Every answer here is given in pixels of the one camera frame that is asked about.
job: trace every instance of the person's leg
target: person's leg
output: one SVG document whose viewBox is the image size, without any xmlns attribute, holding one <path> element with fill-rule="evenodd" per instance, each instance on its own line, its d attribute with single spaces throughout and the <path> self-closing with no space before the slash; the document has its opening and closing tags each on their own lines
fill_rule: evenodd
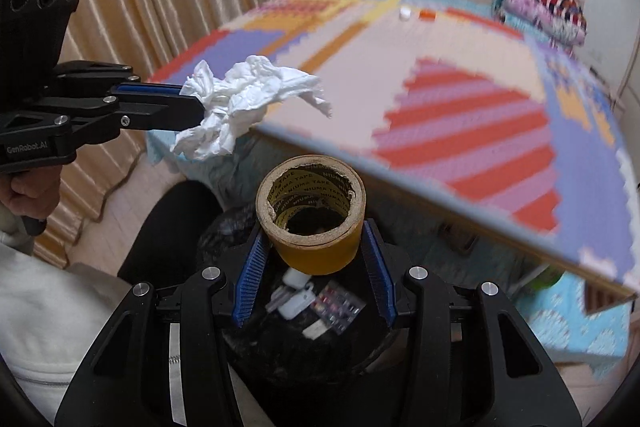
<svg viewBox="0 0 640 427">
<path fill-rule="evenodd" d="M 181 284 L 193 275 L 198 239 L 222 208 L 200 182 L 175 185 L 145 219 L 118 277 L 155 288 Z"/>
</svg>

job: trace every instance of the cardboard tape core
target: cardboard tape core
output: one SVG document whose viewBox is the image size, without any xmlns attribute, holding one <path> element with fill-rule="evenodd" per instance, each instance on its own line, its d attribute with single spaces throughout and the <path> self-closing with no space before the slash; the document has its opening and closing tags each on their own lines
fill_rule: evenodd
<svg viewBox="0 0 640 427">
<path fill-rule="evenodd" d="M 260 225 L 291 267 L 326 275 L 358 251 L 366 194 L 347 164 L 329 156 L 292 158 L 263 179 L 256 198 Z"/>
</svg>

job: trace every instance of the finger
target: finger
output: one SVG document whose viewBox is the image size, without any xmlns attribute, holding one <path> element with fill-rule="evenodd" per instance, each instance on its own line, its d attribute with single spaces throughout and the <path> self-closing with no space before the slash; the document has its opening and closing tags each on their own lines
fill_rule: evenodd
<svg viewBox="0 0 640 427">
<path fill-rule="evenodd" d="M 11 188 L 11 176 L 0 174 L 0 203 L 7 206 L 11 198 L 15 195 Z"/>
<path fill-rule="evenodd" d="M 11 188 L 28 198 L 39 198 L 53 185 L 60 183 L 61 166 L 42 167 L 14 176 Z"/>
<path fill-rule="evenodd" d="M 60 186 L 54 184 L 43 195 L 34 200 L 27 196 L 14 196 L 7 208 L 16 216 L 29 216 L 35 219 L 46 219 L 60 203 Z"/>
</svg>

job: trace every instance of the wooden floor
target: wooden floor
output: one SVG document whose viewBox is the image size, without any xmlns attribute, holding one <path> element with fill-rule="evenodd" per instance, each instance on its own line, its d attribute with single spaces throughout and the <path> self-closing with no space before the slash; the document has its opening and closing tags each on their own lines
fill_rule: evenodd
<svg viewBox="0 0 640 427">
<path fill-rule="evenodd" d="M 182 179 L 180 174 L 171 173 L 164 162 L 152 166 L 143 156 L 130 179 L 110 196 L 103 220 L 85 227 L 78 245 L 69 253 L 71 263 L 85 263 L 116 274 L 148 213 Z M 585 425 L 610 400 L 638 355 L 640 320 L 634 326 L 638 329 L 633 330 L 626 359 L 603 381 L 595 381 L 586 365 L 560 368 Z"/>
</svg>

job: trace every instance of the tissue paper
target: tissue paper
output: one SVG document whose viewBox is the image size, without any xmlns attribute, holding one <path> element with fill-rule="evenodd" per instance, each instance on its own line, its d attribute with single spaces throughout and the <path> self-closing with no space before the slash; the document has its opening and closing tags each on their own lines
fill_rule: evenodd
<svg viewBox="0 0 640 427">
<path fill-rule="evenodd" d="M 274 66 L 267 57 L 257 55 L 233 66 L 224 80 L 213 76 L 206 61 L 201 60 L 180 93 L 196 96 L 205 109 L 202 123 L 178 133 L 171 149 L 190 160 L 231 154 L 236 139 L 262 120 L 270 103 L 290 96 L 299 96 L 331 116 L 331 105 L 322 97 L 317 76 Z"/>
</svg>

